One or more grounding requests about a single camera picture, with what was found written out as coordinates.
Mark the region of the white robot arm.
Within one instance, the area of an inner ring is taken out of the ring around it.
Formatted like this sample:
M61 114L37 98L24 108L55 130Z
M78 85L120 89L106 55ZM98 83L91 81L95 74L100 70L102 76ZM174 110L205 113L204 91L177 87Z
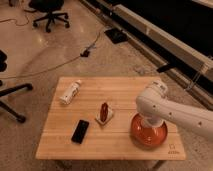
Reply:
M146 125L159 127L167 120L213 141L213 111L167 100L167 92L167 85L156 80L137 96L137 112Z

